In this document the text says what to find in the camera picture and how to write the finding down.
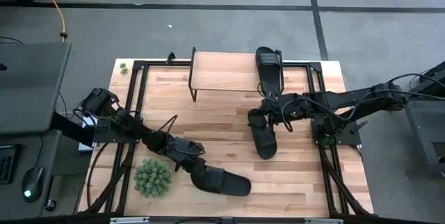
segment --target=desk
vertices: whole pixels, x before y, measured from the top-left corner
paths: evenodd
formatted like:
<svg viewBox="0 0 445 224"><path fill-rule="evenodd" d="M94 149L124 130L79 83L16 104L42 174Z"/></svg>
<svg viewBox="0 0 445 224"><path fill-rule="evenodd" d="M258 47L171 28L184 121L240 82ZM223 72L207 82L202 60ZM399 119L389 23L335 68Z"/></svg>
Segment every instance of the desk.
<svg viewBox="0 0 445 224"><path fill-rule="evenodd" d="M127 97L130 74L120 74L120 64L131 70L134 59L117 59L109 90L121 101ZM322 61L325 87L333 92L345 90L339 62ZM326 217L328 216L323 176L318 148L313 144L308 120L292 122L294 132L277 126L277 154L269 160L256 153L247 114L260 105L255 92L200 91L200 99L193 102L188 89L189 67L150 67L143 102L144 123L157 129L169 118L178 118L171 134L201 142L207 153L202 157L211 166L224 168L249 178L252 191L246 197L218 195L195 188L190 175L183 170L173 175L167 195L159 199L144 198L133 190L134 168L143 159L166 160L138 144L128 189L126 216L237 216L237 217ZM308 91L306 72L299 68L284 68L285 93ZM137 97L139 83L136 84ZM357 200L368 211L372 210L368 186L358 153L347 146L339 146L343 178ZM116 145L104 150L92 175L91 197L97 198L111 175ZM338 191L333 186L337 209ZM119 193L115 194L117 205ZM83 192L79 211L86 208Z"/></svg>
<svg viewBox="0 0 445 224"><path fill-rule="evenodd" d="M11 184L0 185L0 219L35 218L42 215L47 203L54 168L54 159L56 158L56 151L61 137L62 133L58 130L51 130L42 134L43 147L39 159L38 153L42 145L39 134L20 136L10 140L5 140L5 138L9 137L0 137L0 145L22 145L13 182ZM37 160L37 166L44 169L42 195L35 202L25 202L22 196L23 176L29 168L35 166Z"/></svg>

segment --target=floor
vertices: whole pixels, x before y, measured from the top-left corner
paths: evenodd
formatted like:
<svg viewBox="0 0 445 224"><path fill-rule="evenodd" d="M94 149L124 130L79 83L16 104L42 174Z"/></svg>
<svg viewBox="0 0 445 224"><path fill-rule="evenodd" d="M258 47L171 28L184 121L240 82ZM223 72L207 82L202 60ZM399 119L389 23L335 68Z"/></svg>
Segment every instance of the floor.
<svg viewBox="0 0 445 224"><path fill-rule="evenodd" d="M116 58L166 58L170 51L188 58L192 47L253 52L266 45L282 50L285 59L340 61L349 90L444 61L445 0L57 1L66 7L73 45L61 90L69 109L92 88L108 87ZM106 5L76 8L93 2ZM55 9L1 7L0 13L3 36L25 43L60 40ZM404 88L408 81L399 80ZM63 110L61 102L58 110ZM365 120L362 152L375 212L443 222L445 179L405 174L418 160L404 113L376 113ZM70 199L67 212L75 197Z"/></svg>

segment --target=keyboard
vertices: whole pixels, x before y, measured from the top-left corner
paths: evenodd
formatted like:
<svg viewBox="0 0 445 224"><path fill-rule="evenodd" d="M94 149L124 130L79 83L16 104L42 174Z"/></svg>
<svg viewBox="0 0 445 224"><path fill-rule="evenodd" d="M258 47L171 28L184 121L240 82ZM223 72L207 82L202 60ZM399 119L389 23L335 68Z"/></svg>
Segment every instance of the keyboard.
<svg viewBox="0 0 445 224"><path fill-rule="evenodd" d="M13 182L20 145L0 145L0 184Z"/></svg>

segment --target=computer mouse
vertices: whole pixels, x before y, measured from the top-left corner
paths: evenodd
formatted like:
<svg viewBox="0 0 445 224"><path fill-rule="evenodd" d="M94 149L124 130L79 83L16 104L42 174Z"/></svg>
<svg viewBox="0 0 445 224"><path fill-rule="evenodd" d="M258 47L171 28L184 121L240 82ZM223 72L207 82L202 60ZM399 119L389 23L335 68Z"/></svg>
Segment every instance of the computer mouse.
<svg viewBox="0 0 445 224"><path fill-rule="evenodd" d="M26 202L35 202L42 195L43 168L34 167L26 171L22 181L22 195Z"/></svg>

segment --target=small plant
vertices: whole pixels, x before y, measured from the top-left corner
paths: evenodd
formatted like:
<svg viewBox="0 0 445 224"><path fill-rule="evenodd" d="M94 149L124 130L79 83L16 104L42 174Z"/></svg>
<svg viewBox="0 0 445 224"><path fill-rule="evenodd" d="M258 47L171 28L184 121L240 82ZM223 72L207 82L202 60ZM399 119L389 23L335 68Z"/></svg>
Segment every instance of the small plant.
<svg viewBox="0 0 445 224"><path fill-rule="evenodd" d="M123 74L128 74L128 68L127 65L125 65L125 63L120 64L120 73Z"/></svg>
<svg viewBox="0 0 445 224"><path fill-rule="evenodd" d="M168 192L172 183L172 173L167 162L156 159L144 159L143 164L136 168L133 178L136 181L134 189L148 198L157 198Z"/></svg>

